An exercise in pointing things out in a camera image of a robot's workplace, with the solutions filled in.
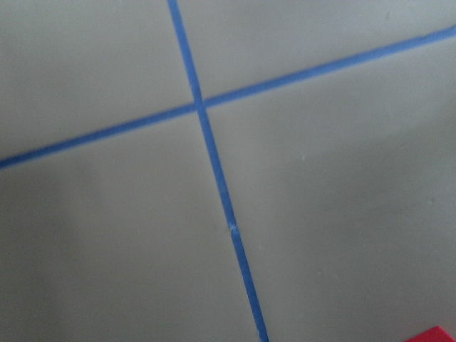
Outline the red wooden block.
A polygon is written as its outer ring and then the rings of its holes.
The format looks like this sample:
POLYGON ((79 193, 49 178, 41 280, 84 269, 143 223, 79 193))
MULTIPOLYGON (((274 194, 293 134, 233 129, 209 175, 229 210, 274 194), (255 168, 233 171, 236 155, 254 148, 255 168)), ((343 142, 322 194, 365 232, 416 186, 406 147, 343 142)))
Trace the red wooden block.
POLYGON ((435 326, 409 338, 406 342, 455 342, 455 338, 441 326, 435 326))

